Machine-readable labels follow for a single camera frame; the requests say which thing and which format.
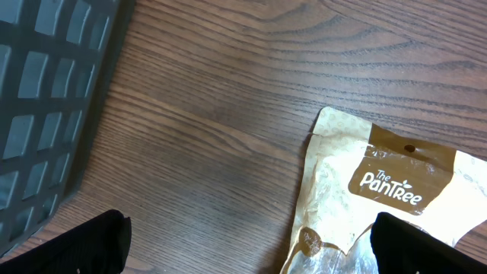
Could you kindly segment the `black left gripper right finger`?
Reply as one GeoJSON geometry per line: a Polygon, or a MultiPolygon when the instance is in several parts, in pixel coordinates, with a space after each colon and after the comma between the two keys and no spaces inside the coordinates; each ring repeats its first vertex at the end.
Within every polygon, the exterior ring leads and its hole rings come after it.
{"type": "Polygon", "coordinates": [[[395,216],[381,212],[371,228],[380,274],[486,274],[486,265],[395,216]]]}

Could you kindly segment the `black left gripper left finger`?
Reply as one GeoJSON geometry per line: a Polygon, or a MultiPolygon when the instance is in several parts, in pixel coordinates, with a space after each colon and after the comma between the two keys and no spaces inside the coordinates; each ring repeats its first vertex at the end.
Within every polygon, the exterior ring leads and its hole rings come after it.
{"type": "Polygon", "coordinates": [[[2,263],[1,274],[120,274],[131,237],[131,219],[111,209],[2,263]]]}

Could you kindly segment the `brown snack bag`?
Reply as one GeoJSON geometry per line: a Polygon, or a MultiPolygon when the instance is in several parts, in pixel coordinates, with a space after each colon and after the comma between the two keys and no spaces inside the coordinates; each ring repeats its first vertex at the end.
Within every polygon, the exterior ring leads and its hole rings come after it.
{"type": "Polygon", "coordinates": [[[284,273],[376,273],[381,212],[445,243],[486,219],[486,163],[325,107],[307,148],[284,273]]]}

